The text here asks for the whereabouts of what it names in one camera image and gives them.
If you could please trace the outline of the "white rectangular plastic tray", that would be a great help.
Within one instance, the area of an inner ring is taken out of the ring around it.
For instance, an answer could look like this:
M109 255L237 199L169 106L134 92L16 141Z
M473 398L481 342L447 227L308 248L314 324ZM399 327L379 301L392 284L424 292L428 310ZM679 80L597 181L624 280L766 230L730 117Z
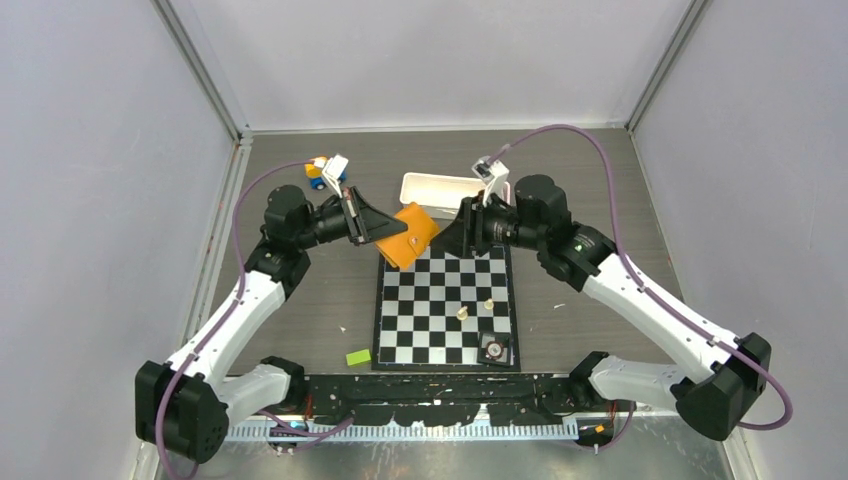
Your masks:
M474 177L407 172L401 182L399 202L403 206L416 203L433 219L452 220L461 201L484 188L484 182Z

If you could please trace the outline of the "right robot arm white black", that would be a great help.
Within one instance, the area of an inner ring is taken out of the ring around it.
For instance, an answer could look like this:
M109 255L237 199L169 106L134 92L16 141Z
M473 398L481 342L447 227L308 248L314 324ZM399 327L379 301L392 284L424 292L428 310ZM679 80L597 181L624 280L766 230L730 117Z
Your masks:
M535 252L551 277L611 308L672 359L661 365L590 353L570 373L580 408L635 401L674 410L702 436L723 441L764 392L770 343L707 320L627 263L610 238L573 220L565 191L550 177L520 179L512 205L495 195L462 199L455 219L431 242L460 258L496 246Z

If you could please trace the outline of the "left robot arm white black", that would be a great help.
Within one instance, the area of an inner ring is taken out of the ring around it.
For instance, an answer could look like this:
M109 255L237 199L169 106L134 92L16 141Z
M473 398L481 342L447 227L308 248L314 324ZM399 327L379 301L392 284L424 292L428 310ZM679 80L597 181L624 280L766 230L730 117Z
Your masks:
M406 232L405 222L345 187L319 206L295 185L268 196L261 239L237 284L207 323L167 361L148 361L135 377L135 433L142 440L198 464L209 461L228 428L275 406L298 412L308 395L301 365L263 359L228 379L234 361L299 286L311 265L308 249L345 239L355 246Z

